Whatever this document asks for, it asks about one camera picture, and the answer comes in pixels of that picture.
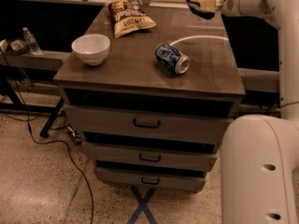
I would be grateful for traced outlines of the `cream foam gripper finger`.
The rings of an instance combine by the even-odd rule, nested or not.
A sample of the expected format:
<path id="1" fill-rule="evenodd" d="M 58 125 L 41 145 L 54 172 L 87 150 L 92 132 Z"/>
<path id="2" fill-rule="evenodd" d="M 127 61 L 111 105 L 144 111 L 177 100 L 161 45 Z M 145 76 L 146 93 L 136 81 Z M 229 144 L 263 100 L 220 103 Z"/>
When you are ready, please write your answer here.
<path id="1" fill-rule="evenodd" d="M 223 0 L 201 0 L 200 8 L 205 12 L 215 13 L 223 6 Z"/>

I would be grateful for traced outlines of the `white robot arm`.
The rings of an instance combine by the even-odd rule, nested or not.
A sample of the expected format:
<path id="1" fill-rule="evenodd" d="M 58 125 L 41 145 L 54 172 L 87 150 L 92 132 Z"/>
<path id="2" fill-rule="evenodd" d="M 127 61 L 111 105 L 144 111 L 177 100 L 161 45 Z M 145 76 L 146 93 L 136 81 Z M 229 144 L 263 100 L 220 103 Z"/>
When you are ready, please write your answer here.
<path id="1" fill-rule="evenodd" d="M 299 165 L 299 0 L 216 0 L 229 17 L 278 29 L 281 117 L 235 119 L 221 146 L 221 223 L 298 224 L 292 171 Z"/>

